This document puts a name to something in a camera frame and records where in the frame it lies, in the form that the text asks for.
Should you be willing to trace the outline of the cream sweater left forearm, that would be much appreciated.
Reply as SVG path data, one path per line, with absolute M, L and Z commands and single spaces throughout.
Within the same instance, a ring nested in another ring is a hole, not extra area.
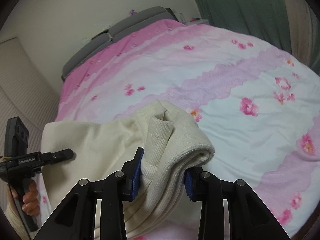
M 22 240 L 29 240 L 29 234 L 26 232 L 23 223 L 17 213 L 16 208 L 14 207 L 14 202 L 10 201 L 7 204 L 7 209 L 5 215 L 14 228 L 15 232 L 21 237 Z

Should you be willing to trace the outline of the person's left hand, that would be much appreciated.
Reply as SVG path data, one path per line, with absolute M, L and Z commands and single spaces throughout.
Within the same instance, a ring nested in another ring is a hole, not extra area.
M 40 206 L 38 201 L 37 184 L 32 180 L 29 184 L 29 192 L 23 196 L 22 210 L 29 216 L 38 216 L 40 214 Z M 11 210 L 18 215 L 14 199 L 17 198 L 17 193 L 11 186 L 7 185 L 7 198 Z

